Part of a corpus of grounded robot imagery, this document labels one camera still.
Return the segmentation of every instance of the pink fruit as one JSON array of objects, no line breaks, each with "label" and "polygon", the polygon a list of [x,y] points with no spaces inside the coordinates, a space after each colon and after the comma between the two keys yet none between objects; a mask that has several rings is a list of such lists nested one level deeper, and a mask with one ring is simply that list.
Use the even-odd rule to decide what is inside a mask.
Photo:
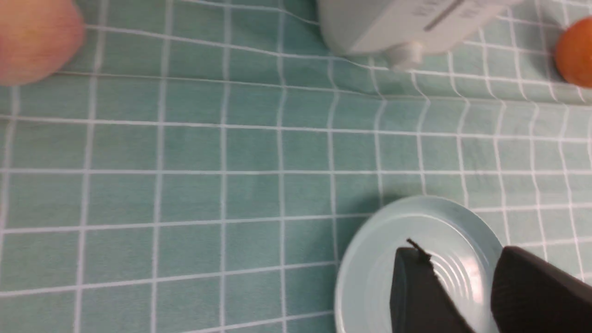
[{"label": "pink fruit", "polygon": [[0,0],[0,85],[49,76],[83,40],[84,22],[72,0]]}]

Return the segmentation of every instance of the green checkered tablecloth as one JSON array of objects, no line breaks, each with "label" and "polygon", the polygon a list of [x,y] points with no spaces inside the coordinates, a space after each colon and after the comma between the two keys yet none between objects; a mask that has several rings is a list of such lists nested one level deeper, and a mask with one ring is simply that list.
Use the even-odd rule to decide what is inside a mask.
[{"label": "green checkered tablecloth", "polygon": [[313,0],[78,0],[62,71],[0,88],[2,333],[331,333],[381,206],[477,212],[592,283],[586,0],[527,0],[411,72],[332,56]]}]

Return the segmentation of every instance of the light blue plate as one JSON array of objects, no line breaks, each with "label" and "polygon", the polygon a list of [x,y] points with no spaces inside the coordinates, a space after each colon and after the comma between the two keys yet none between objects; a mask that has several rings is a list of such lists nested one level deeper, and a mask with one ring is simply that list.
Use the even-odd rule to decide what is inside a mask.
[{"label": "light blue plate", "polygon": [[439,197],[409,197],[372,216],[343,258],[335,292],[338,333],[392,333],[389,301],[398,247],[411,238],[476,333],[497,332],[491,283],[502,246],[470,210]]}]

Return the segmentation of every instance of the orange fruit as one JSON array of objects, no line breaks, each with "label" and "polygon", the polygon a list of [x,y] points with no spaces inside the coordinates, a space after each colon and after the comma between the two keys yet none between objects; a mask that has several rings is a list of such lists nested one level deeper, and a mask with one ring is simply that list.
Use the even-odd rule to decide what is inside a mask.
[{"label": "orange fruit", "polygon": [[567,82],[592,88],[592,17],[577,21],[559,38],[555,64]]}]

